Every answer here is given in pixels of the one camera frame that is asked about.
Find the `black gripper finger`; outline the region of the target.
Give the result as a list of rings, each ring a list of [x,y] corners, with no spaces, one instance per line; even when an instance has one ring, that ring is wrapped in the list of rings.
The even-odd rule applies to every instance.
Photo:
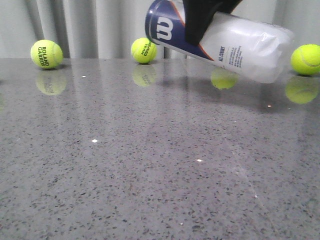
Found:
[[[230,14],[241,0],[183,0],[185,41],[197,46],[216,12]]]

